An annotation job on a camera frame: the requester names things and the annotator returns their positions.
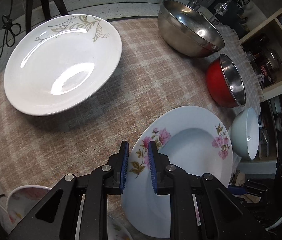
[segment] stainless steel bowl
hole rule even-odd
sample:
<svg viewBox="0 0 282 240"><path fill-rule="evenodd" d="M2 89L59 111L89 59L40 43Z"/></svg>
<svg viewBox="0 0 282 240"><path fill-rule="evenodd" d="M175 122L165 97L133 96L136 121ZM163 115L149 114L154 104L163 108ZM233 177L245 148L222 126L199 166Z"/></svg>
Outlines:
<svg viewBox="0 0 282 240"><path fill-rule="evenodd" d="M190 57L207 57L224 48L221 34L206 18L177 1L162 2L158 27L171 47Z"/></svg>
<svg viewBox="0 0 282 240"><path fill-rule="evenodd" d="M238 69L227 55L221 54L219 58L223 77L234 101L238 106L245 106L247 98L243 80Z"/></svg>

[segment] metal screw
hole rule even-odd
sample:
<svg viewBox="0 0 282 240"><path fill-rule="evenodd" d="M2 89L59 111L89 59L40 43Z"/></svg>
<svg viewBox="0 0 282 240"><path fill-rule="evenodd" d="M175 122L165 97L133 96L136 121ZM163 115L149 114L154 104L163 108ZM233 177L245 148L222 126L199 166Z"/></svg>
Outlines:
<svg viewBox="0 0 282 240"><path fill-rule="evenodd" d="M74 179L74 176L73 176L73 174L67 174L67 175L64 176L64 179L65 179L66 181L71 181L71 180Z"/></svg>
<svg viewBox="0 0 282 240"><path fill-rule="evenodd" d="M206 173L203 175L205 180L212 180L213 179L213 175L211 173Z"/></svg>
<svg viewBox="0 0 282 240"><path fill-rule="evenodd" d="M172 164L169 164L169 165L166 166L166 169L168 171L174 171L176 169L176 167L174 165L172 165Z"/></svg>
<svg viewBox="0 0 282 240"><path fill-rule="evenodd" d="M111 170L111 166L106 164L106 165L103 165L101 169L102 169L102 171L109 171L109 170Z"/></svg>

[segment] plate with gold leaf pattern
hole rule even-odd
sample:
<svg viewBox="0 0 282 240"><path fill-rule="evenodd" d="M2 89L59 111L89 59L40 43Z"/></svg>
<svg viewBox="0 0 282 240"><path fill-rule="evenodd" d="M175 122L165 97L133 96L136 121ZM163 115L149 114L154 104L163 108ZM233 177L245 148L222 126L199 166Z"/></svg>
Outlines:
<svg viewBox="0 0 282 240"><path fill-rule="evenodd" d="M50 187L26 185L15 188L7 199L8 215L11 223L16 226L22 218L49 192ZM83 195L74 240L79 239L81 216L85 195ZM108 240L132 240L127 229L116 219L107 217Z"/></svg>
<svg viewBox="0 0 282 240"><path fill-rule="evenodd" d="M9 102L30 115L65 111L98 91L122 51L117 30L91 15L66 15L39 25L12 52L4 73Z"/></svg>
<svg viewBox="0 0 282 240"><path fill-rule="evenodd" d="M152 188L148 159L149 142L187 173L212 173L228 187L232 172L232 146L222 122L198 106L175 108L155 120L143 132L129 155L122 207L129 222L152 237L170 237L170 196L157 196ZM197 223L200 216L196 205Z"/></svg>

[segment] red bowl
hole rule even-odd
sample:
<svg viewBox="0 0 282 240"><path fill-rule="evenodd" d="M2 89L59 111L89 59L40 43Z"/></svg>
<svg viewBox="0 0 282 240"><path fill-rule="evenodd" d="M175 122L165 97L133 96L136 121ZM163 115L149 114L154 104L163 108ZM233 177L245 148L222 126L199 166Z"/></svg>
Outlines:
<svg viewBox="0 0 282 240"><path fill-rule="evenodd" d="M232 60L221 54L213 61L206 73L206 82L210 95L220 106L244 106L245 88L242 78Z"/></svg>

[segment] beige tablecloth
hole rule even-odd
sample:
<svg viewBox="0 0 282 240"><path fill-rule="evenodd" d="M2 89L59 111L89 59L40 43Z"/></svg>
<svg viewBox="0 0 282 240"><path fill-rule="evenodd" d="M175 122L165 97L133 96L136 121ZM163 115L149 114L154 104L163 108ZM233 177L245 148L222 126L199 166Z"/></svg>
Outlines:
<svg viewBox="0 0 282 240"><path fill-rule="evenodd" d="M34 117L17 111L7 100L0 74L0 184L5 194L15 187L52 187L67 173L81 176L107 162L122 140L130 150L160 115L185 105L204 107L228 128L242 108L222 108L212 100L205 69L220 53L227 54L243 78L244 108L260 113L262 90L233 30L218 29L225 48L203 59L172 49L159 35L157 19L112 22L122 39L122 57L108 82L92 97L64 112ZM137 239L146 238L126 220L119 196L109 196L108 212Z"/></svg>

